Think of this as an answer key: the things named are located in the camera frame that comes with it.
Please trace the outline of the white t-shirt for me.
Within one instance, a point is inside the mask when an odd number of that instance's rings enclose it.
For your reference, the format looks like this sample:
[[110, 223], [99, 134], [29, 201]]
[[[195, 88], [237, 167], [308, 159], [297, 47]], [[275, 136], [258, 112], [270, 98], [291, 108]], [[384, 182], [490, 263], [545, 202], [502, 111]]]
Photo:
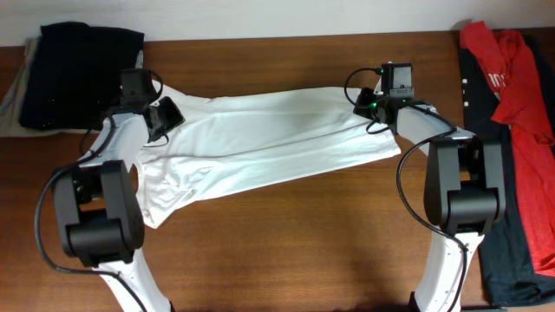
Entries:
[[156, 229], [195, 201], [387, 159], [391, 132], [353, 114], [343, 89], [202, 98], [166, 87], [185, 118], [135, 159], [144, 223]]

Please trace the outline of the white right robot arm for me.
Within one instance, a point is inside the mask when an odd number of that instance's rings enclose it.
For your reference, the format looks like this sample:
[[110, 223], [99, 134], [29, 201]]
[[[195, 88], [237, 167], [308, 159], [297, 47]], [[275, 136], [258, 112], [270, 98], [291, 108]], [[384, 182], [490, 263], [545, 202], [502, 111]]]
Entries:
[[[395, 182], [409, 214], [432, 233], [424, 275], [408, 307], [418, 312], [460, 311], [473, 255], [506, 210], [500, 143], [457, 127], [434, 106], [415, 98], [411, 64], [388, 62], [372, 71], [379, 77], [376, 86], [362, 88], [350, 104], [354, 114], [382, 132], [412, 142], [397, 165]], [[417, 150], [427, 157], [425, 217], [415, 212], [402, 190], [402, 169]]]

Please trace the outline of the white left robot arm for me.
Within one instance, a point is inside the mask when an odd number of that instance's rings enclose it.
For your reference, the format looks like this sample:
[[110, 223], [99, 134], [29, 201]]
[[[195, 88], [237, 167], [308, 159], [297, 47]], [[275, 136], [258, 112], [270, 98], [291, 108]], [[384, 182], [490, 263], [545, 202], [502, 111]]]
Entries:
[[81, 269], [45, 261], [62, 273], [99, 276], [125, 311], [172, 311], [148, 268], [142, 245], [145, 225], [130, 171], [139, 151], [157, 147], [184, 122], [175, 103], [162, 94], [159, 75], [143, 68], [121, 71], [115, 104], [102, 117], [92, 146], [59, 168], [52, 191], [62, 250]]

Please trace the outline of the folded black garment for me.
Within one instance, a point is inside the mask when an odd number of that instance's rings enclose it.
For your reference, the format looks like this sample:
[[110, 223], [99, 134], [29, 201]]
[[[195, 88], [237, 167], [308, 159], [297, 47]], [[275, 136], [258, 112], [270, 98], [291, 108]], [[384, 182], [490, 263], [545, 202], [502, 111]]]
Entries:
[[19, 122], [39, 131], [95, 128], [134, 68], [145, 35], [65, 22], [41, 27]]

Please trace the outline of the beige folded garment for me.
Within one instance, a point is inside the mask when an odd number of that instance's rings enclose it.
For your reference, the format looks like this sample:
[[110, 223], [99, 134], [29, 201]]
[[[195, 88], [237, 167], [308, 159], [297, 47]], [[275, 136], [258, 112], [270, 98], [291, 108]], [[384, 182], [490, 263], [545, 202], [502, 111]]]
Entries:
[[88, 42], [27, 40], [23, 64], [1, 103], [3, 137], [84, 133], [108, 100], [102, 54]]

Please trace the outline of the red t-shirt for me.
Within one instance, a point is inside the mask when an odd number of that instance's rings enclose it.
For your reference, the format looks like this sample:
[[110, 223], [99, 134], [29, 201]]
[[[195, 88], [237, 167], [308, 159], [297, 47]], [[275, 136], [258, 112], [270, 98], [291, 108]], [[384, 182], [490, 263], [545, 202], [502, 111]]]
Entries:
[[492, 120], [510, 127], [519, 215], [536, 273], [554, 275], [554, 135], [539, 72], [524, 37], [470, 23], [460, 45], [478, 61], [499, 98]]

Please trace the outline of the dark grey garment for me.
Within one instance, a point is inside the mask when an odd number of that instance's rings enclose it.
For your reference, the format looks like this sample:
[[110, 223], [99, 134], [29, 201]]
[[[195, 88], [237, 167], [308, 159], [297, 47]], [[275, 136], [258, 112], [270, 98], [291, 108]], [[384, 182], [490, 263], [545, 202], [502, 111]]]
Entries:
[[488, 302], [501, 307], [526, 307], [554, 301], [554, 279], [535, 273], [516, 197], [512, 138], [509, 127], [491, 117], [500, 101], [489, 88], [479, 63], [467, 49], [459, 50], [464, 80], [464, 128], [500, 142], [506, 211], [479, 247], [481, 279]]

